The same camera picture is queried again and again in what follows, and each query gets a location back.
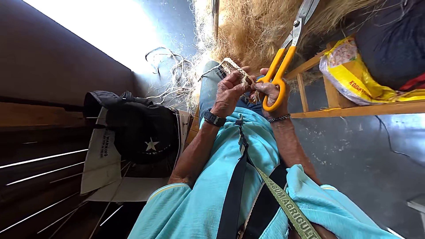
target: black wristwatch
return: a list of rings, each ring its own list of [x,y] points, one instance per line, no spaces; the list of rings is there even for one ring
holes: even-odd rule
[[[215,114],[211,113],[211,108],[209,108],[204,115],[205,121],[215,126],[221,127],[226,123],[226,118],[220,118]]]

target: wall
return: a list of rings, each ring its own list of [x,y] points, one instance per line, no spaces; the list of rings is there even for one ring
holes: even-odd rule
[[[133,78],[130,69],[27,3],[0,2],[1,97],[82,105],[88,91],[132,91]]]

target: light blue shirt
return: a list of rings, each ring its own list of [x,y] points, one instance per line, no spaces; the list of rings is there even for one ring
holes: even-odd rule
[[[175,183],[155,191],[134,224],[129,239],[216,238],[227,187],[241,156],[239,129],[235,125],[240,114],[251,160],[265,174],[271,174],[279,163],[279,155],[270,124],[257,113],[236,107],[218,132],[211,158],[193,189],[184,183]],[[294,165],[287,171],[286,191],[309,221],[322,225],[340,239],[397,238],[380,229],[336,188],[318,186],[304,173],[301,165]],[[258,172],[247,164],[239,225],[247,219],[261,185]],[[286,239],[288,232],[288,218],[280,208],[261,238]]]

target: yellow plastic bag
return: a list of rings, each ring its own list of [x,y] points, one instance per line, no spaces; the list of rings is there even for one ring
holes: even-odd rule
[[[352,36],[342,39],[320,59],[320,71],[346,98],[358,105],[425,100],[425,89],[395,91],[372,79]]]

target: rope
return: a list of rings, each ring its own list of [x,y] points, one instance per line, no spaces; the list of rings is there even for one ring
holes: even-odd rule
[[[215,66],[213,68],[211,68],[210,70],[204,72],[198,79],[198,81],[200,81],[206,74],[210,73],[211,71],[213,71],[214,69],[219,68],[224,62],[229,63],[231,66],[233,66],[236,70],[238,70],[241,74],[242,74],[242,79],[241,79],[241,83],[242,84],[247,84],[247,78],[251,80],[252,84],[255,84],[254,80],[250,77],[250,75],[244,71],[241,67],[239,67],[232,59],[226,57],[222,60],[222,62],[218,65]],[[260,97],[258,96],[258,92],[255,91],[255,95],[254,98],[252,99],[252,101],[250,101],[251,103],[256,103],[260,101]]]

